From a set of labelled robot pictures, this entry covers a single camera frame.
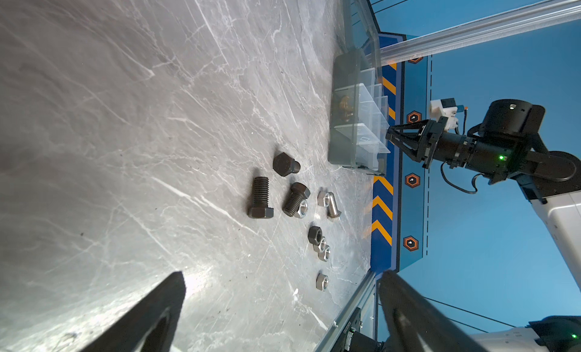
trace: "metal frame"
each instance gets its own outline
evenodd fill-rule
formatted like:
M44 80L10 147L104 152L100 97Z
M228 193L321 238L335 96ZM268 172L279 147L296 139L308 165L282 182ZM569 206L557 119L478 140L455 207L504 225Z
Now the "metal frame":
M385 47L380 50L381 66L493 41L580 18L581 0L545 0Z
M345 305L345 308L339 313L335 322L329 327L329 330L323 337L323 340L317 346L316 352L330 352L331 348L335 345L339 334L343 331L343 328L347 325L349 318L353 314L353 311L361 303L361 301L366 300L375 286L375 273L371 270L363 277L363 280L353 293L353 296Z

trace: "hex bolt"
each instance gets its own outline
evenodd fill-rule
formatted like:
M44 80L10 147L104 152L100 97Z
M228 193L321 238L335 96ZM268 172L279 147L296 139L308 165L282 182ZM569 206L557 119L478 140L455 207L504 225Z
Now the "hex bolt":
M311 226L307 237L309 238L310 243L319 246L321 239L323 239L323 230L319 226Z
M319 275L317 275L317 289L319 289L321 291L325 291L327 289L328 285L329 285L329 277L326 275L323 275L322 273L319 273Z
M290 186L290 197L282 208L282 211L286 213L288 217L293 217L299 210L300 203L309 198L310 195L311 191L309 191L306 185L294 182L292 186Z
M287 176L290 173L298 173L300 171L300 163L287 153L280 153L274 157L272 169L280 176Z
M338 218L341 215L341 211L337 208L337 201L335 200L335 195L333 192L329 192L329 207L327 208L330 218Z
M272 218L274 209L268 206L268 178L257 176L252 181L252 206L248 210L250 218Z

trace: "robotic arm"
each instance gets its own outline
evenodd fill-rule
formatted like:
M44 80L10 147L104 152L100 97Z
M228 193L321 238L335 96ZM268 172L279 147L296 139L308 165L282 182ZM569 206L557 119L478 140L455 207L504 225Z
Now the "robotic arm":
M440 116L437 121L392 126L386 138L426 169L433 159L442 161L444 180L465 193L478 191L476 178L481 175L489 184L517 181L581 288L581 161L547 150L539 136L544 113L542 106L526 101L497 100L467 135L447 132L454 126ZM474 190L448 181L445 164L478 172L472 179Z

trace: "hex nut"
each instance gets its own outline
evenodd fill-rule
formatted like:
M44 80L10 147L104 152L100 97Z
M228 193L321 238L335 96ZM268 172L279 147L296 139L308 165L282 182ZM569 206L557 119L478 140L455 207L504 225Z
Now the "hex nut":
M299 182L294 182L292 186L290 186L290 190L293 192L304 194L305 199L309 198L309 196L311 195L311 191L307 188L307 186Z
M323 239L323 230L319 226L311 226L307 237L309 238L310 243L319 246L321 239Z
M300 204L299 204L299 209L296 211L296 213L294 214L295 217L297 218L304 218L304 216L307 215L307 212L309 211L309 203L307 203L306 199L303 199Z
M325 237L321 237L321 241L319 242L319 245L313 245L313 250L315 250L317 253L322 253L323 251L325 251L325 247L327 247L327 239L325 239Z
M323 250L323 252L319 253L319 259L321 259L321 261L329 261L330 258L330 246L327 245L327 247L325 247L325 249Z
M317 289L319 289L321 291L325 291L327 289L328 285L329 285L329 277L319 273L319 275L317 275Z
M317 204L322 207L329 207L329 193L324 191L319 192Z
M251 207L248 211L248 216L251 218L272 218L274 217L274 209L270 207Z

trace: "marble table surface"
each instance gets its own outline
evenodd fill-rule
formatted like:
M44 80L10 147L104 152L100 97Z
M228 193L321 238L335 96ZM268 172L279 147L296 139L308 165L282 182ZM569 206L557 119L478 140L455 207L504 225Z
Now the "marble table surface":
M77 351L176 270L173 350L316 347L369 267L373 180L327 161L341 5L0 0L0 351ZM272 219L246 215L256 175Z

